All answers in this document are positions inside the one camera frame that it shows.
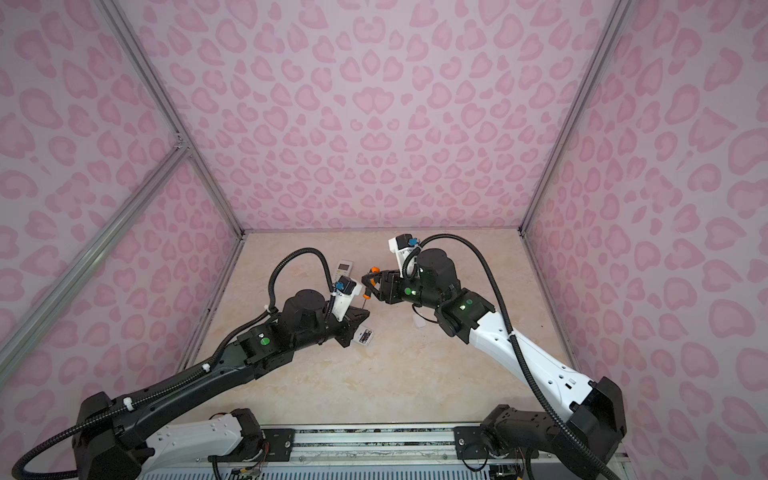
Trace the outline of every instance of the beige table surface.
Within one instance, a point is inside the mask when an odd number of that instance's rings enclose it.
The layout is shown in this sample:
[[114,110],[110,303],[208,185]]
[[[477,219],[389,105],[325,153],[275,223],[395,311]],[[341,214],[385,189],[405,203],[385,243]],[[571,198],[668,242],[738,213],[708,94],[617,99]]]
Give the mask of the beige table surface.
[[[359,279],[371,266],[396,269],[387,240],[401,233],[425,238],[436,230],[374,230],[334,233],[252,233],[197,356],[209,356],[227,332],[254,318],[269,297],[266,284],[275,265],[301,247],[322,251],[331,271],[340,260],[354,262]],[[567,362],[516,230],[458,230],[490,265],[515,328]],[[436,240],[456,265],[462,286],[496,304],[474,254],[453,240]],[[312,288],[328,296],[320,262],[303,255],[278,277],[277,305],[296,291]],[[362,305],[362,295],[353,300]],[[528,387],[491,357],[439,326],[417,329],[411,305],[368,300],[374,331],[368,346],[343,349],[335,340],[300,350],[293,361],[263,378],[231,389],[180,417],[207,419],[216,412],[250,408],[263,425],[316,423],[460,422],[482,420],[497,404],[537,409]],[[429,318],[434,318],[426,310]]]

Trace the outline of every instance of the small white object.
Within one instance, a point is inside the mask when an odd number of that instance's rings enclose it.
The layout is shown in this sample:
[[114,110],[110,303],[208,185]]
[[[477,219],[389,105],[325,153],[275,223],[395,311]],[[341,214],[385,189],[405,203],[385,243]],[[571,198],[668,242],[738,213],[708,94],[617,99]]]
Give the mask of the small white object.
[[413,322],[416,324],[417,329],[422,329],[427,326],[427,321],[416,313],[413,314]]
[[364,346],[368,346],[368,344],[371,343],[372,338],[373,330],[363,325],[357,328],[357,331],[355,331],[355,336],[353,337],[357,343]]
[[351,260],[341,260],[339,266],[336,268],[336,272],[333,274],[333,282],[338,282],[342,275],[349,276],[352,273],[353,264],[354,262]]

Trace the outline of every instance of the black cable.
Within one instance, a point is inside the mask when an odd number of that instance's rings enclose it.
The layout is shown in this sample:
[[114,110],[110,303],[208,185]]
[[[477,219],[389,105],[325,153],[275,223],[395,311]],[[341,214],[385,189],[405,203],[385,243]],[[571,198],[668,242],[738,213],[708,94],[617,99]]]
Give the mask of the black cable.
[[[227,348],[227,345],[232,340],[232,338],[235,337],[235,335],[237,335],[238,333],[242,332],[243,330],[253,325],[256,325],[258,322],[266,318],[268,314],[269,313],[265,310],[261,315],[259,315],[255,319],[249,322],[246,322],[243,325],[238,326],[236,329],[229,332],[227,336],[225,336],[224,339],[221,341],[221,343],[219,343],[219,346],[216,348],[216,351],[214,352],[214,354],[211,355],[207,360],[204,360],[203,363],[208,363],[209,365],[214,365],[218,363],[220,360],[220,357],[223,355],[224,349]],[[134,400],[133,406],[136,407],[146,402],[151,402],[152,400],[158,399],[162,396],[166,396],[167,394],[174,392],[198,380],[206,373],[207,372],[202,368],[196,369],[187,378],[182,379],[179,382],[174,383],[173,385],[170,385],[162,390],[153,392],[150,395]],[[77,470],[68,470],[66,472],[41,473],[41,472],[29,472],[25,469],[25,467],[27,466],[27,464],[29,464],[29,462],[32,461],[32,459],[34,459],[41,453],[45,452],[52,446],[60,442],[63,442],[65,439],[68,439],[69,437],[79,432],[82,432],[87,428],[96,426],[102,422],[106,422],[107,420],[112,419],[117,415],[126,413],[127,411],[128,411],[127,406],[119,406],[112,410],[108,410],[106,412],[94,415],[84,420],[82,423],[78,423],[77,425],[74,425],[64,430],[63,432],[60,432],[52,436],[45,442],[32,448],[29,452],[25,453],[19,460],[17,460],[16,463],[13,465],[13,468],[11,470],[11,475],[13,475],[13,478],[16,478],[17,480],[65,480],[66,478],[77,478],[78,477]]]
[[[221,341],[221,343],[219,343],[219,346],[214,351],[214,354],[211,355],[207,360],[203,361],[203,364],[208,363],[209,365],[215,365],[216,363],[219,362],[219,360],[221,359],[221,356],[224,353],[224,349],[227,348],[227,345],[232,340],[232,338],[235,337],[235,335],[237,335],[238,333],[242,332],[245,329],[250,328],[251,326],[256,325],[258,322],[265,319],[271,313],[273,314],[273,317],[275,316],[275,314],[277,313],[277,308],[275,308],[275,281],[277,280],[277,275],[291,260],[305,253],[313,253],[317,255],[318,258],[320,258],[321,264],[323,265],[323,272],[325,273],[325,276],[326,276],[328,289],[331,292],[331,299],[328,303],[328,310],[326,311],[325,318],[324,318],[324,320],[327,322],[328,318],[330,317],[331,310],[333,309],[333,304],[336,299],[336,297],[333,295],[336,288],[334,287],[333,282],[331,280],[330,270],[328,268],[328,262],[326,262],[326,258],[324,257],[324,255],[316,248],[307,247],[307,248],[298,249],[295,252],[288,255],[287,257],[285,257],[284,259],[282,259],[280,263],[277,264],[277,267],[275,268],[275,270],[272,272],[272,275],[270,276],[270,281],[267,287],[268,293],[270,295],[269,308],[265,310],[263,313],[261,313],[261,315],[259,315],[257,318],[249,322],[246,322],[243,325],[229,332],[227,336],[225,336],[224,339]],[[192,382],[197,381],[206,373],[207,373],[206,370],[202,368],[196,369],[187,378],[182,379],[179,382],[174,383],[173,385],[170,385],[162,390],[158,390],[154,393],[151,393],[148,396],[135,399],[133,401],[133,407],[139,406],[146,402],[151,402],[152,400],[158,399],[171,392],[174,392],[186,385],[189,385]],[[11,469],[11,475],[13,475],[13,477],[16,478],[17,480],[65,480],[66,478],[77,478],[78,477],[77,470],[68,470],[66,472],[40,473],[40,472],[28,472],[25,468],[29,464],[29,462],[31,462],[35,457],[45,452],[52,446],[57,445],[60,442],[63,442],[65,439],[68,439],[69,437],[76,435],[77,433],[82,432],[87,428],[96,426],[102,422],[106,422],[107,420],[112,419],[117,415],[126,413],[127,411],[128,411],[127,406],[114,406],[112,410],[107,410],[106,412],[93,415],[92,417],[84,420],[82,423],[73,425],[72,427],[64,430],[63,432],[53,435],[48,440],[33,447],[29,452],[26,452],[19,460],[17,460],[16,463],[13,465],[13,468]]]
[[[469,445],[464,447],[464,450],[462,450],[462,452],[464,452],[468,447]],[[467,461],[462,458],[462,463],[466,468],[469,469],[470,472],[480,472],[488,464],[488,458],[490,458],[491,454],[488,453],[488,449],[485,446],[483,446],[483,448],[485,449],[485,461],[479,467],[470,467],[469,465],[467,465]]]
[[415,304],[411,303],[411,307],[413,308],[413,312],[414,312],[416,315],[418,315],[418,316],[422,317],[422,318],[423,318],[424,320],[426,320],[427,322],[430,322],[430,323],[438,323],[438,324],[440,324],[440,322],[438,322],[437,320],[430,320],[430,319],[428,319],[427,317],[423,316],[421,313],[417,312],[417,311],[416,311],[416,305],[415,305]]
[[534,480],[533,468],[531,467],[531,455],[533,455],[534,449],[528,449],[525,451],[525,471],[528,473],[528,480]]
[[280,271],[283,268],[285,268],[285,266],[288,263],[290,263],[291,260],[305,253],[311,253],[313,255],[316,255],[320,259],[320,263],[323,265],[323,273],[325,273],[326,275],[326,282],[328,283],[328,291],[333,293],[336,290],[336,288],[333,285],[333,281],[331,280],[331,271],[328,268],[328,262],[326,262],[326,258],[323,255],[323,253],[320,252],[320,250],[312,247],[299,248],[295,252],[289,253],[287,257],[283,258],[275,267],[275,270],[272,272],[272,275],[270,275],[270,281],[266,286],[266,291],[270,295],[270,305],[267,307],[270,313],[277,312],[277,308],[275,307],[275,282],[277,281],[277,276],[280,275]]
[[219,472],[219,459],[216,455],[211,455],[208,457],[208,460],[210,461],[211,468],[214,469],[214,478],[216,480],[221,480],[221,472]]
[[563,419],[560,418],[558,413],[554,410],[552,405],[549,403],[547,398],[544,396],[544,393],[541,392],[541,389],[539,388],[538,384],[536,383],[536,379],[533,378],[533,374],[531,374],[531,369],[528,368],[528,364],[525,362],[525,357],[523,356],[523,352],[520,349],[520,343],[518,342],[517,336],[514,334],[514,331],[512,329],[512,323],[509,319],[509,313],[507,313],[507,306],[506,303],[504,303],[504,299],[502,298],[502,292],[498,288],[498,284],[496,283],[495,278],[493,277],[493,273],[491,272],[491,267],[488,266],[488,262],[485,261],[485,258],[482,256],[482,253],[480,253],[480,250],[478,250],[475,245],[472,244],[469,240],[466,240],[465,238],[460,237],[459,235],[454,235],[452,233],[437,233],[436,235],[431,235],[430,237],[425,238],[421,242],[419,242],[419,245],[416,246],[415,249],[411,251],[411,253],[408,254],[406,257],[406,261],[402,264],[402,276],[406,276],[406,273],[408,271],[408,264],[410,261],[419,254],[421,249],[429,242],[433,240],[438,240],[441,238],[448,238],[451,240],[457,240],[467,247],[469,247],[470,250],[475,254],[476,257],[478,257],[478,260],[480,260],[480,264],[482,265],[483,270],[485,271],[485,275],[488,277],[488,281],[491,284],[491,288],[493,289],[493,293],[496,296],[496,302],[498,303],[498,309],[502,313],[502,318],[504,319],[504,325],[507,329],[507,334],[509,335],[508,340],[512,344],[512,349],[515,351],[515,358],[518,360],[518,364],[520,365],[520,370],[523,373],[523,376],[525,377],[525,381],[528,383],[528,386],[531,388],[531,391],[533,392],[534,396],[538,400],[539,404],[542,408],[544,408],[544,411],[549,415],[552,420],[557,424],[558,428],[561,432],[563,432],[563,435],[568,439],[569,442],[573,444],[573,446],[581,453],[591,464],[594,466],[594,468],[600,472],[607,480],[620,480],[619,477],[611,471],[610,468],[608,468],[607,465],[605,465],[605,462],[603,462],[597,455],[595,455],[589,447],[587,447],[572,431],[570,428],[568,428],[567,425],[565,425],[565,422],[563,422]]

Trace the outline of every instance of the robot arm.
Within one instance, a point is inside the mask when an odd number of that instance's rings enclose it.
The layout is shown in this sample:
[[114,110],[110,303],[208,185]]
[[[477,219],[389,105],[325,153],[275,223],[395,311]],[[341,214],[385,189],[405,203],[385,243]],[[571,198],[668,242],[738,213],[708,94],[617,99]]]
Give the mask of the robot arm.
[[[466,240],[452,235],[435,237],[460,240],[485,262]],[[595,478],[596,464],[602,462],[604,467],[627,432],[619,387],[607,378],[595,382],[546,353],[519,331],[508,332],[503,315],[492,303],[462,288],[454,263],[445,251],[421,250],[419,242],[410,234],[391,239],[389,249],[396,255],[399,268],[371,269],[362,278],[367,296],[375,296],[385,303],[405,301],[434,309],[438,324],[446,334],[487,353],[522,382],[538,387],[545,398],[543,402],[559,417],[554,419],[540,412],[519,412],[509,406],[499,406],[481,426],[487,450],[497,456],[514,447],[553,452],[573,473],[582,478]],[[486,269],[486,273],[491,279],[490,270]],[[496,288],[495,293],[501,302]],[[519,347],[517,353],[512,337]],[[597,461],[587,461],[586,455],[597,457]]]
[[[14,466],[14,477],[44,478],[47,474],[27,472],[26,464],[68,436],[77,471],[59,472],[56,478],[133,480],[191,458],[215,455],[220,462],[254,458],[263,450],[264,438],[248,409],[206,422],[168,423],[228,389],[286,365],[299,349],[330,339],[349,346],[369,312],[350,306],[361,290],[350,278],[342,276],[334,287],[331,300],[315,290],[301,290],[285,302],[282,312],[270,307],[274,313],[269,318],[265,312],[227,336],[220,355],[214,353],[169,379],[116,399],[104,392],[88,397],[81,404],[78,424],[28,452]],[[262,318],[266,322],[259,324]]]

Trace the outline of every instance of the white remote control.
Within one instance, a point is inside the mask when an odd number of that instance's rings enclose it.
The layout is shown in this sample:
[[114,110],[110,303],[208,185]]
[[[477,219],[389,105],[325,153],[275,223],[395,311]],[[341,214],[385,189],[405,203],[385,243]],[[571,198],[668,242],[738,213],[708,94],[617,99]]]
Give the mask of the white remote control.
[[349,276],[352,272],[352,264],[353,262],[351,260],[340,261],[339,266],[336,268],[336,272],[333,274],[333,282],[336,283],[339,281],[339,278],[341,278],[342,275]]

